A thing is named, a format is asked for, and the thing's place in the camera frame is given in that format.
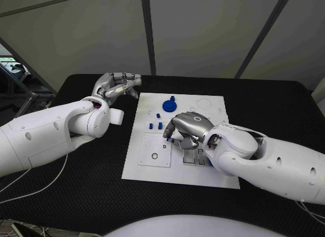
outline silver robotic hand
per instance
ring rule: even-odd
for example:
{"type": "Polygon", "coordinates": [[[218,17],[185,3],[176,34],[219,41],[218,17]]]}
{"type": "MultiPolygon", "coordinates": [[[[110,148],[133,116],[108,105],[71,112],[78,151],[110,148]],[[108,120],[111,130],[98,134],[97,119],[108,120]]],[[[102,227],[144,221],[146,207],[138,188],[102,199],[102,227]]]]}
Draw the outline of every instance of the silver robotic hand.
{"type": "Polygon", "coordinates": [[[82,144],[99,138],[110,124],[121,125],[124,112],[110,108],[117,97],[141,84],[141,76],[105,73],[91,96],[40,110],[0,127],[0,177],[47,164],[82,144]]]}
{"type": "Polygon", "coordinates": [[[185,150],[202,146],[213,168],[238,176],[278,196],[325,205],[325,154],[268,138],[254,138],[252,130],[225,122],[213,126],[195,112],[176,115],[163,137],[185,150]],[[170,138],[177,129],[183,140],[170,138]]]}

